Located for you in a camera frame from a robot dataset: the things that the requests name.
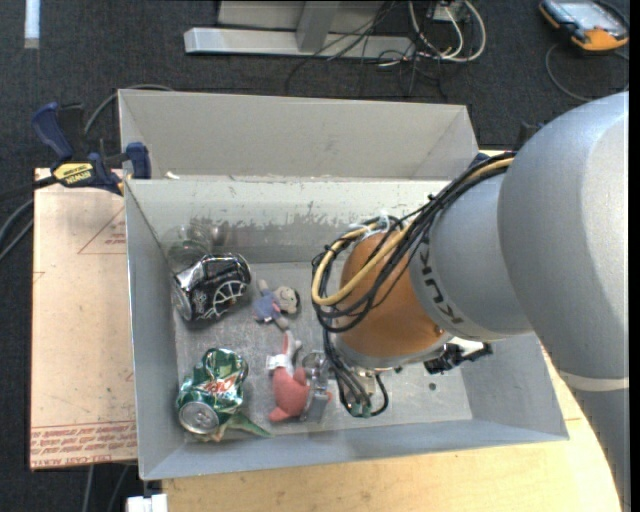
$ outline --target dark carpet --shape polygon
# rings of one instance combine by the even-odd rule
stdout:
[[[49,166],[52,152],[30,127],[30,116],[50,101],[81,101],[95,109],[115,89],[151,83],[183,91],[257,95],[368,98],[467,105],[481,148],[514,148],[520,124],[544,123],[581,102],[558,90],[545,71],[545,54],[562,42],[552,65],[578,95],[622,90],[629,63],[615,56],[584,57],[569,48],[537,11],[537,0],[476,0],[488,42],[478,60],[430,62],[411,84],[409,64],[377,68],[358,59],[325,62],[255,56],[187,56],[183,33],[213,25],[210,1],[44,0],[40,49],[24,49],[23,0],[5,0],[0,14],[0,194]],[[629,16],[629,0],[610,0]],[[407,33],[405,2],[379,27]],[[115,108],[95,124],[107,149],[117,149]],[[27,194],[0,203],[0,224]],[[31,358],[32,239],[26,236],[0,263],[0,510],[61,511],[82,508],[87,468],[31,472],[28,431]],[[90,510],[105,510],[123,467],[96,466]],[[135,468],[121,497],[143,492]]]

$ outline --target wooden table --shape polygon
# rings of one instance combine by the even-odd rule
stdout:
[[[31,467],[130,460],[136,443],[122,201],[54,187],[36,199]],[[74,314],[52,330],[60,309]],[[55,375],[47,371],[52,361]],[[600,445],[550,371],[568,441],[167,480],[169,510],[619,511]]]

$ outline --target clamp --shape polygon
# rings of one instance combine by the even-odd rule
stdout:
[[[57,156],[50,168],[51,176],[36,181],[34,188],[60,183],[69,188],[94,187],[122,195],[122,180],[110,167],[127,160],[133,166],[132,177],[151,177],[149,152],[140,142],[132,142],[124,153],[112,157],[97,152],[90,152],[86,158],[79,157],[78,151],[84,142],[80,130],[83,114],[84,110],[79,105],[58,109],[58,104],[52,102],[40,108],[31,118],[31,126],[38,138]],[[69,142],[62,126],[70,128],[68,131],[73,144]]]

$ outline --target mountain dew can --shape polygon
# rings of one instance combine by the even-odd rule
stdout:
[[[208,350],[180,387],[176,399],[180,424],[194,434],[214,433],[242,405],[242,383],[248,373],[247,362],[235,352]]]

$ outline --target plastic toy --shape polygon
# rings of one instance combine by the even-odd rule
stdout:
[[[269,414],[273,422],[284,421],[302,414],[309,395],[309,385],[304,368],[294,370],[293,357],[302,343],[296,340],[290,330],[284,333],[282,353],[268,360],[270,370],[273,370],[273,394],[276,408]]]
[[[273,320],[283,331],[288,329],[289,321],[283,317],[283,313],[294,315],[298,312],[298,292],[288,286],[280,286],[271,291],[264,279],[258,279],[258,289],[262,297],[253,301],[254,318],[265,323]]]
[[[269,414],[272,422],[298,418],[300,421],[320,421],[326,404],[331,400],[327,391],[327,375],[320,371],[321,361],[315,357],[314,364],[303,364],[294,368],[293,359],[302,343],[296,340],[290,330],[284,332],[282,353],[267,360],[269,370],[273,372],[273,394],[276,407]]]

